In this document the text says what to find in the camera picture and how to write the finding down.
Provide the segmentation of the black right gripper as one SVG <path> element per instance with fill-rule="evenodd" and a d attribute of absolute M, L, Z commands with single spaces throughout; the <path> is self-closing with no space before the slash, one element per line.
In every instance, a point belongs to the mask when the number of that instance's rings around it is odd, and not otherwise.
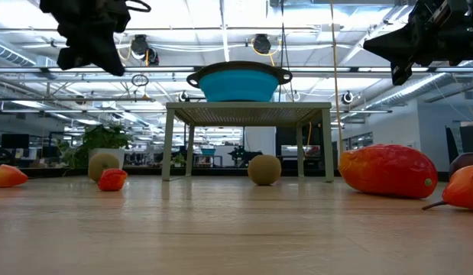
<path fill-rule="evenodd" d="M 391 61 L 395 86 L 410 78 L 415 64 L 473 60 L 473 0 L 418 1 L 406 25 L 365 41 L 364 49 Z"/>

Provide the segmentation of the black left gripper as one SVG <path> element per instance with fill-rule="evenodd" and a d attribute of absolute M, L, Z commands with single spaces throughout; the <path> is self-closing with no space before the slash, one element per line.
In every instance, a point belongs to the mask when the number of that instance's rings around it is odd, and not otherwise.
<path fill-rule="evenodd" d="M 112 37 L 95 38 L 86 43 L 79 35 L 113 35 L 125 30 L 131 17 L 124 0 L 40 0 L 40 10 L 57 21 L 57 31 L 67 37 L 57 64 L 69 70 L 90 63 L 114 76 L 123 76 L 125 68 Z"/>

